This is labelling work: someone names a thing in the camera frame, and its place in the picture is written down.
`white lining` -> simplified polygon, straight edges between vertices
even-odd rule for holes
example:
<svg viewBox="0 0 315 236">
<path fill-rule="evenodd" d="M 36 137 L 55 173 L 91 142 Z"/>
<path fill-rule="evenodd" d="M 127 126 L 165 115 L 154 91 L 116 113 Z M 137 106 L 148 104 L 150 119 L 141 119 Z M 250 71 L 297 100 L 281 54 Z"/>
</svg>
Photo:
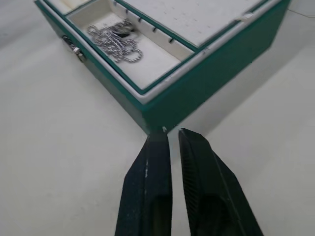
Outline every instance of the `white lining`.
<svg viewBox="0 0 315 236">
<path fill-rule="evenodd" d="M 123 85 L 125 89 L 127 89 L 141 104 L 146 104 L 282 0 L 270 0 L 269 2 L 265 3 L 262 7 L 260 7 L 253 13 L 252 17 L 248 21 L 241 22 L 236 25 L 233 29 L 221 36 L 205 50 L 194 56 L 185 65 L 176 70 L 173 74 L 171 74 L 165 80 L 161 81 L 158 85 L 156 85 L 144 95 L 140 95 L 139 93 L 137 93 L 137 91 L 132 88 L 103 58 L 101 58 L 73 28 L 71 28 L 54 10 L 52 10 L 44 2 L 44 0 L 39 1 L 86 48 L 86 50 L 88 50 L 91 55 L 93 55 L 93 57 L 98 60 L 102 64 L 102 66 L 104 66 L 104 68 L 108 70 Z"/>
<path fill-rule="evenodd" d="M 124 0 L 196 47 L 261 0 Z"/>
</svg>

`jewelry box lock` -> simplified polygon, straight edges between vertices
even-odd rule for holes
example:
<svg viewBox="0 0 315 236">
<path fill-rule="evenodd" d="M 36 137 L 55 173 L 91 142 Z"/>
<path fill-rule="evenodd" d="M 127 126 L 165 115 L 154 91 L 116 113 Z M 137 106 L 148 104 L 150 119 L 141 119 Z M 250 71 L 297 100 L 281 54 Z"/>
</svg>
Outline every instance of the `jewelry box lock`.
<svg viewBox="0 0 315 236">
<path fill-rule="evenodd" d="M 73 44 L 72 40 L 68 36 L 64 35 L 63 36 L 63 41 L 67 44 L 67 46 L 71 49 L 71 51 L 77 56 L 77 58 L 82 63 L 87 60 L 86 57 L 81 52 L 81 49 L 78 48 L 75 44 Z"/>
</svg>

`jewelry box compartment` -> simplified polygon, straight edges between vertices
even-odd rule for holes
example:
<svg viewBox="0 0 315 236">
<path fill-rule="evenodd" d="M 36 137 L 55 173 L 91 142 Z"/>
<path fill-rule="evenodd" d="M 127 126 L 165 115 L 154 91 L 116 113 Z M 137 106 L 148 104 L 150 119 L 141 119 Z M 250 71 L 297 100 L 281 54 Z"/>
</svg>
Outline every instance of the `jewelry box compartment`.
<svg viewBox="0 0 315 236">
<path fill-rule="evenodd" d="M 95 42 L 89 33 L 89 27 L 94 26 L 98 29 L 110 27 L 124 19 L 132 23 L 135 27 L 133 40 L 137 43 L 136 48 L 143 54 L 139 61 L 130 63 L 122 60 L 116 63 L 115 58 L 108 56 L 100 47 L 97 45 L 94 47 L 101 50 L 104 53 L 103 58 L 118 73 L 121 71 L 120 75 L 125 80 L 130 79 L 129 82 L 134 83 L 138 90 L 149 87 L 193 53 L 180 42 L 112 0 L 91 1 L 66 17 L 92 44 Z M 126 57 L 134 59 L 137 55 L 135 52 Z"/>
<path fill-rule="evenodd" d="M 90 0 L 49 0 L 49 2 L 63 15 L 86 4 Z"/>
</svg>

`chain necklace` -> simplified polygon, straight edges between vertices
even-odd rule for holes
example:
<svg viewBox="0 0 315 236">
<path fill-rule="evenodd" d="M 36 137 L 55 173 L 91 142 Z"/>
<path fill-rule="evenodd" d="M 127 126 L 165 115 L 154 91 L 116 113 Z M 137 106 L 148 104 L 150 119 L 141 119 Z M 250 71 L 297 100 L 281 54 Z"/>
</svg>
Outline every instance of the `chain necklace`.
<svg viewBox="0 0 315 236">
<path fill-rule="evenodd" d="M 126 38 L 132 31 L 134 31 L 133 25 L 127 19 L 110 27 L 105 25 L 98 29 L 96 26 L 90 25 L 87 29 L 95 45 L 107 55 L 112 56 L 116 63 L 121 61 L 135 63 L 143 57 L 142 51 L 137 49 L 137 42 Z M 138 54 L 136 58 L 127 58 L 135 53 Z"/>
</svg>

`green jewelry box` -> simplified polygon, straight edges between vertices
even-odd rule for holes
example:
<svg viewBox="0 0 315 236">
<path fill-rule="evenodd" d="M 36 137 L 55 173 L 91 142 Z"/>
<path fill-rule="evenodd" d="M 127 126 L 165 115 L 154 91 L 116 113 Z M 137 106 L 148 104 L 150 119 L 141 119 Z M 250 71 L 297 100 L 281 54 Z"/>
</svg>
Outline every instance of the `green jewelry box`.
<svg viewBox="0 0 315 236">
<path fill-rule="evenodd" d="M 290 0 L 37 0 L 58 36 L 146 132 L 169 132 L 267 50 Z M 135 26 L 143 58 L 115 62 L 89 25 Z"/>
</svg>

